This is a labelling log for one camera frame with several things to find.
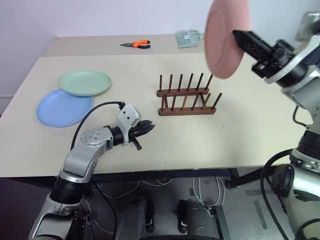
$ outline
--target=gray floor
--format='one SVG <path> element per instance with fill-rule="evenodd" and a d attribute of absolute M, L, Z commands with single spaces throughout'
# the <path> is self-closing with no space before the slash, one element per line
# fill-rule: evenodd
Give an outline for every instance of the gray floor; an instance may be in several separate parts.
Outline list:
<path fill-rule="evenodd" d="M 253 169 L 238 170 L 242 175 Z M 136 184 L 136 182 L 104 184 L 102 190 L 110 196 L 119 196 L 134 188 Z M 49 192 L 45 188 L 0 178 L 0 239 L 27 239 L 33 221 Z M 214 177 L 201 178 L 201 193 L 206 203 L 215 201 L 218 188 Z M 134 192 L 117 200 L 112 199 L 111 202 L 120 220 L 122 212 L 131 201 L 140 196 L 151 198 L 155 208 L 153 235 L 180 234 L 177 229 L 176 207 L 181 199 L 196 199 L 193 195 L 192 178 L 177 178 L 168 185 L 160 187 L 140 182 Z M 293 239 L 287 217 L 280 208 L 278 199 L 268 188 L 267 196 L 289 239 Z M 114 221 L 112 212 L 97 191 L 88 202 L 96 221 L 104 229 L 112 231 Z M 83 202 L 82 205 L 84 210 L 88 211 L 87 204 Z M 240 188 L 226 190 L 223 210 L 232 240 L 282 239 L 265 206 L 257 181 Z M 110 234 L 101 231 L 96 224 L 93 224 L 92 227 L 97 240 L 112 239 Z M 88 230 L 86 239 L 92 239 L 91 234 L 91 231 Z"/>

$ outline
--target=blue plate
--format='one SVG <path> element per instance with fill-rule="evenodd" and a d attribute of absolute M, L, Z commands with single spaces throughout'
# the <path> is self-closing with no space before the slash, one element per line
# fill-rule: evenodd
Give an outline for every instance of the blue plate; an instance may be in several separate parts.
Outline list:
<path fill-rule="evenodd" d="M 92 105 L 92 96 L 74 96 L 57 89 L 42 99 L 36 116 L 46 126 L 62 128 L 80 122 Z"/>

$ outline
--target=wooden peg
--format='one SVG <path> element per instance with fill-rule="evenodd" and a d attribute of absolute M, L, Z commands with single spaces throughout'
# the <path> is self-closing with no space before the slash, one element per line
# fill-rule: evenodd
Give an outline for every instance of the wooden peg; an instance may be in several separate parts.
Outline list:
<path fill-rule="evenodd" d="M 201 83 L 201 80 L 202 80 L 202 77 L 204 76 L 204 73 L 202 72 L 201 75 L 200 75 L 200 78 L 199 78 L 199 81 L 198 81 L 198 85 L 196 86 L 196 90 L 198 91 L 199 89 L 199 86 L 200 86 L 200 83 Z"/>
<path fill-rule="evenodd" d="M 171 85 L 172 85 L 172 74 L 170 74 L 169 92 L 171 92 Z"/>
<path fill-rule="evenodd" d="M 197 103 L 197 101 L 198 101 L 198 97 L 199 97 L 199 94 L 195 97 L 195 100 L 194 100 L 194 102 L 193 102 L 193 105 L 192 105 L 191 110 L 194 110 L 194 109 L 195 109 L 196 103 Z"/>
<path fill-rule="evenodd" d="M 182 77 L 183 77 L 183 74 L 180 74 L 180 81 L 179 81 L 178 92 L 180 92 Z"/>
<path fill-rule="evenodd" d="M 215 109 L 215 107 L 216 107 L 216 105 L 217 105 L 217 103 L 218 103 L 219 99 L 221 98 L 221 96 L 222 96 L 222 93 L 220 92 L 220 93 L 219 93 L 219 95 L 218 95 L 218 97 L 216 98 L 216 100 L 215 100 L 215 102 L 214 102 L 213 106 L 211 107 L 211 109 L 212 109 L 212 110 L 214 110 L 214 109 Z"/>
<path fill-rule="evenodd" d="M 171 111 L 174 110 L 174 108 L 175 108 L 175 103 L 176 103 L 176 96 L 173 97 Z"/>
<path fill-rule="evenodd" d="M 166 108 L 168 108 L 168 98 L 167 96 L 164 97 L 164 105 Z"/>
<path fill-rule="evenodd" d="M 189 83 L 188 83 L 188 88 L 186 89 L 187 91 L 189 91 L 189 88 L 190 88 L 190 85 L 191 85 L 191 81 L 192 81 L 193 76 L 194 76 L 194 74 L 191 73 L 190 80 L 189 80 Z"/>
<path fill-rule="evenodd" d="M 159 92 L 162 90 L 162 74 L 160 75 L 160 86 L 159 86 Z"/>
<path fill-rule="evenodd" d="M 209 94 L 206 96 L 206 99 L 205 99 L 205 101 L 204 101 L 204 103 L 203 103 L 203 106 L 202 106 L 202 110 L 205 109 L 205 107 L 206 107 L 206 105 L 207 105 L 207 102 L 208 102 L 210 96 L 211 96 L 211 93 L 209 93 Z"/>
<path fill-rule="evenodd" d="M 211 74 L 211 75 L 210 75 L 210 78 L 209 78 L 209 81 L 208 81 L 208 83 L 207 83 L 207 84 L 206 84 L 206 86 L 205 86 L 205 90 L 207 90 L 207 89 L 208 89 L 208 87 L 209 87 L 209 84 L 210 84 L 210 82 L 211 82 L 212 77 L 213 77 L 213 75 Z"/>
<path fill-rule="evenodd" d="M 182 104 L 182 108 L 181 108 L 182 111 L 185 109 L 187 98 L 188 98 L 188 95 L 185 95 L 184 100 L 183 100 L 183 104 Z"/>
<path fill-rule="evenodd" d="M 162 103 L 161 103 L 161 111 L 164 111 L 164 105 L 165 105 L 165 97 L 162 97 Z"/>

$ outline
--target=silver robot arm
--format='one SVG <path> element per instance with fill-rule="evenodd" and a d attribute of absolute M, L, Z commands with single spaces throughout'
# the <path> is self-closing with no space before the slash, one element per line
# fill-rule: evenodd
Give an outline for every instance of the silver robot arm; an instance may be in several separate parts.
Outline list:
<path fill-rule="evenodd" d="M 81 204 L 84 190 L 98 164 L 98 159 L 113 146 L 133 142 L 154 128 L 151 121 L 140 121 L 140 113 L 126 104 L 117 117 L 117 126 L 85 131 L 80 142 L 67 155 L 52 192 L 46 196 L 29 240 L 66 239 Z"/>
<path fill-rule="evenodd" d="M 303 16 L 297 50 L 282 39 L 272 47 L 252 31 L 234 30 L 233 35 L 257 60 L 252 71 L 266 83 L 280 85 L 282 93 L 311 115 L 313 123 L 291 152 L 291 164 L 275 169 L 271 188 L 283 202 L 296 239 L 320 239 L 320 11 Z"/>

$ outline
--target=white tabletop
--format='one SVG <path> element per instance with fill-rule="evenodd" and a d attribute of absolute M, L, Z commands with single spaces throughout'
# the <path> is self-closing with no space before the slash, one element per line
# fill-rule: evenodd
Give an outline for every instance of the white tabletop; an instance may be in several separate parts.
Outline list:
<path fill-rule="evenodd" d="M 251 72 L 253 62 L 245 56 L 230 79 L 212 79 L 208 105 L 223 93 L 214 115 L 158 116 L 159 75 L 163 74 L 162 87 L 167 88 L 173 74 L 172 88 L 176 88 L 180 73 L 186 87 L 190 73 L 196 86 L 203 72 L 201 85 L 205 86 L 210 73 L 203 53 L 41 57 L 0 118 L 0 177 L 58 174 L 78 125 L 44 126 L 37 120 L 36 109 L 44 96 L 58 88 L 61 75 L 76 70 L 97 70 L 111 77 L 112 86 L 94 97 L 94 105 L 125 101 L 143 119 L 155 123 L 150 133 L 138 139 L 141 151 L 132 144 L 116 146 L 100 158 L 95 173 L 262 166 L 275 153 L 296 147 L 304 128 L 293 123 L 295 105 L 280 87 L 264 83 Z M 193 99 L 188 98 L 189 106 Z M 182 101 L 178 97 L 176 106 Z M 118 113 L 116 106 L 101 107 L 81 132 L 114 126 Z M 297 118 L 310 122 L 303 110 Z"/>

